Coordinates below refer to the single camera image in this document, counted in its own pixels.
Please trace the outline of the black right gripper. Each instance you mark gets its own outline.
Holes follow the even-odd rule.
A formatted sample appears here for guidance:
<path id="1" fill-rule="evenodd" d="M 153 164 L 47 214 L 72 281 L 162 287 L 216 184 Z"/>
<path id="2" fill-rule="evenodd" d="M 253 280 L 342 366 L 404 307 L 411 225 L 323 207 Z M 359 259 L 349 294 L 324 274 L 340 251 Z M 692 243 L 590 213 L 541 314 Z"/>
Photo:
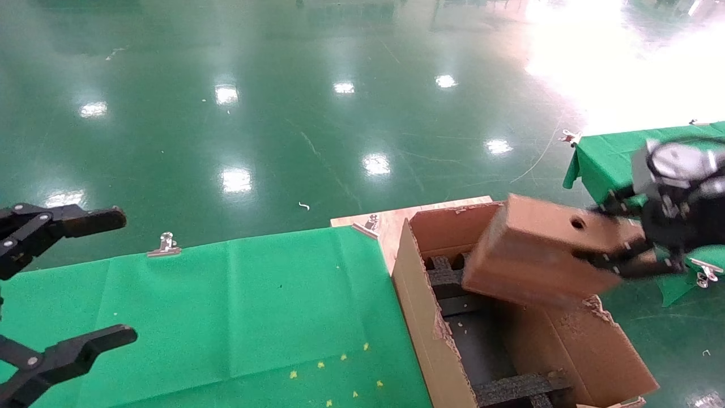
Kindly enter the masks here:
<path id="1" fill-rule="evenodd" d="M 704 197 L 694 202 L 685 216 L 669 217 L 664 202 L 635 194 L 632 189 L 609 189 L 588 212 L 609 218 L 641 220 L 646 238 L 624 242 L 611 252 L 575 250 L 575 258 L 621 279 L 649 279 L 685 272 L 684 258 L 702 247 L 724 244 L 723 196 Z M 656 256 L 655 246 L 667 250 Z"/>

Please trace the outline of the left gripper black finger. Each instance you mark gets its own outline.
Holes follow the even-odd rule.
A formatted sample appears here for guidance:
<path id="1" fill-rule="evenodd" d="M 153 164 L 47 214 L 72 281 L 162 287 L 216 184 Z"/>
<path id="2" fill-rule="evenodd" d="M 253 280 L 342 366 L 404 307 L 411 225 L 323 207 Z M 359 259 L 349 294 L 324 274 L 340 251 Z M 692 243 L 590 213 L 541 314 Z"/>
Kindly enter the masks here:
<path id="1" fill-rule="evenodd" d="M 122 229 L 125 213 L 117 206 L 86 211 L 76 204 L 39 207 L 21 202 L 1 209 L 1 279 L 9 281 L 35 258 L 65 238 Z"/>
<path id="2" fill-rule="evenodd" d="M 50 388 L 86 375 L 103 353 L 137 341 L 128 325 L 114 325 L 64 341 L 39 352 L 2 336 L 1 359 L 16 368 L 2 383 L 3 407 L 29 407 Z"/>

